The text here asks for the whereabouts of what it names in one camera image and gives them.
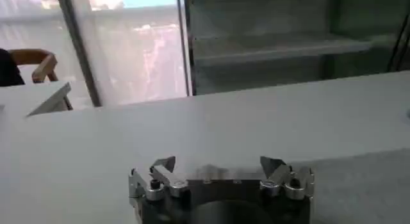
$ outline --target white table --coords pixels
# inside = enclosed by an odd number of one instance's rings
[[[127,173],[410,147],[410,72],[35,115],[0,134],[4,224],[134,223]]]
[[[0,88],[2,113],[15,119],[50,112],[70,90],[70,84],[63,81]]]

